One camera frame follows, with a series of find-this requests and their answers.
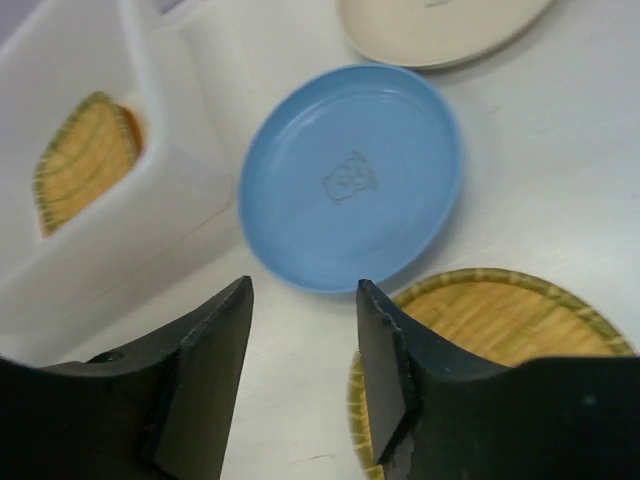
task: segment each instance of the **woven placemat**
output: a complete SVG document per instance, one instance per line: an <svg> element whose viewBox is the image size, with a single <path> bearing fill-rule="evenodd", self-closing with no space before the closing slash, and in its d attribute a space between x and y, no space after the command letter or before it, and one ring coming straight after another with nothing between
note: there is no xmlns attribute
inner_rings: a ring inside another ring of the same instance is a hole
<svg viewBox="0 0 640 480"><path fill-rule="evenodd" d="M509 270L443 273L405 290L396 304L423 325L488 360L515 366L556 355L634 355L602 315L545 280ZM373 463L360 354L349 379L348 413L354 447L368 477L384 479Z"/></svg>
<svg viewBox="0 0 640 480"><path fill-rule="evenodd" d="M127 175L141 148L131 112L104 92L85 98L49 143L33 175L43 235L54 233Z"/></svg>

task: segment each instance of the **white box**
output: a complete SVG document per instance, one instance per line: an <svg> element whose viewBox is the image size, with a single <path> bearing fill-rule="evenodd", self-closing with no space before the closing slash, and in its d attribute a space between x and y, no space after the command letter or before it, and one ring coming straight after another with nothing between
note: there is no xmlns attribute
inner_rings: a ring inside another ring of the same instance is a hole
<svg viewBox="0 0 640 480"><path fill-rule="evenodd" d="M189 51L149 0L46 0L0 51L0 333L95 298L224 210L232 178ZM130 107L145 151L47 239L33 170L68 114L102 90Z"/></svg>

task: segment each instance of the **white plate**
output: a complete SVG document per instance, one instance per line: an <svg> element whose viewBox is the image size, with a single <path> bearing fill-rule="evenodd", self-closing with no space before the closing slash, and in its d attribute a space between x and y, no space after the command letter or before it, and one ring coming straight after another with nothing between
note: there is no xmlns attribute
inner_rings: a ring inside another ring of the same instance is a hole
<svg viewBox="0 0 640 480"><path fill-rule="evenodd" d="M336 0L347 37L378 62L454 65L511 40L553 0Z"/></svg>

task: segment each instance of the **round woven coaster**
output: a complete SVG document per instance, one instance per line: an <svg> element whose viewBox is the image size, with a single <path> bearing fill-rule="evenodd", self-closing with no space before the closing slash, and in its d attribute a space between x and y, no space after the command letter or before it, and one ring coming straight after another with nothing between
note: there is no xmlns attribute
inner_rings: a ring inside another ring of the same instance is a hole
<svg viewBox="0 0 640 480"><path fill-rule="evenodd" d="M582 300L540 278L477 268L423 280L395 300L407 314L456 345L515 366L558 355L634 355L631 345ZM349 422L368 477L384 479L373 463L364 374L356 353L349 378Z"/></svg>

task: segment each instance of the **blue plastic plate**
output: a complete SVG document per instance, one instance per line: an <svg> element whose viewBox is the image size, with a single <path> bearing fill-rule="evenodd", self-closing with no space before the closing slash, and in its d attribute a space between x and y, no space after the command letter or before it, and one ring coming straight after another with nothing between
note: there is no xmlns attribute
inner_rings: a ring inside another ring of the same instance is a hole
<svg viewBox="0 0 640 480"><path fill-rule="evenodd" d="M326 73L264 123L240 180L255 255L305 290L382 281L434 239L458 195L453 115L422 77L380 64Z"/></svg>

